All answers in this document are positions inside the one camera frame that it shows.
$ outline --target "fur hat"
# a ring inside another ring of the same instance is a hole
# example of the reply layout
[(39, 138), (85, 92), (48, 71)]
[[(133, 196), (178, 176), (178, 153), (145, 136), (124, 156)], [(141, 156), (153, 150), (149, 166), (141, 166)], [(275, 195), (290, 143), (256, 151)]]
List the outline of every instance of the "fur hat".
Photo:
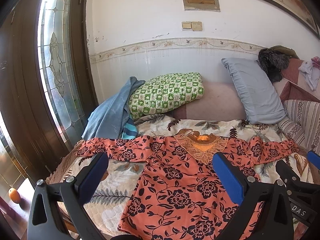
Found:
[(288, 68), (289, 58), (288, 55), (268, 48), (261, 49), (258, 55), (259, 65), (272, 83), (282, 79), (281, 70)]

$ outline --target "leaded glass window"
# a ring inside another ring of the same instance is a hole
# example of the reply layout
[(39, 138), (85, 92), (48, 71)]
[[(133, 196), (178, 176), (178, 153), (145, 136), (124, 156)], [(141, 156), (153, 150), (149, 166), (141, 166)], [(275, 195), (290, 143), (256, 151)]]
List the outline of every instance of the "leaded glass window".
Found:
[(69, 42), (70, 0), (42, 0), (38, 59), (45, 98), (68, 149), (81, 139), (87, 123), (74, 78)]

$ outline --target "green checkered pillow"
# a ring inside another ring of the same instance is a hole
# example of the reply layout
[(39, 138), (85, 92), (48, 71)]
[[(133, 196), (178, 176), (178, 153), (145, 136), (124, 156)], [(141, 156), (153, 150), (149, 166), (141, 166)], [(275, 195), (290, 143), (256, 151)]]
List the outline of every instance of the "green checkered pillow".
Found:
[(199, 73), (173, 73), (158, 76), (140, 86), (129, 99), (132, 118), (161, 114), (202, 97), (204, 88)]

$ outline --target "metal screw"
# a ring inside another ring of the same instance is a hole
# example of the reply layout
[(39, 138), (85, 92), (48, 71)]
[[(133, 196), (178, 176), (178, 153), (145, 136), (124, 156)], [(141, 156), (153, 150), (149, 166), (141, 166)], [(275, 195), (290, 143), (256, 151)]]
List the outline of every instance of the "metal screw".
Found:
[(277, 180), (277, 184), (278, 184), (279, 186), (283, 186), (283, 185), (284, 185), (283, 181), (280, 180), (280, 179)]
[(75, 180), (75, 177), (74, 176), (68, 176), (67, 178), (66, 178), (66, 182), (73, 182)]
[(43, 179), (39, 179), (39, 180), (37, 181), (37, 185), (38, 185), (38, 186), (41, 186), (43, 183), (44, 183), (44, 180), (43, 180)]
[(256, 181), (256, 178), (255, 178), (254, 176), (249, 176), (249, 177), (247, 177), (247, 180), (248, 180), (249, 182), (255, 182), (255, 181)]

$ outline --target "wainscoting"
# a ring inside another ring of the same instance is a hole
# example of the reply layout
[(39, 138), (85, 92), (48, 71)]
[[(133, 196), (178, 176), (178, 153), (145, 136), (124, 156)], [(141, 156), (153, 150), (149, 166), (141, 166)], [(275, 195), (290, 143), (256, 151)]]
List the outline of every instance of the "wainscoting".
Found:
[(204, 80), (232, 83), (222, 58), (257, 59), (262, 47), (211, 38), (176, 38), (126, 45), (90, 55), (99, 103), (117, 93), (130, 76), (149, 80), (167, 73), (199, 72)]

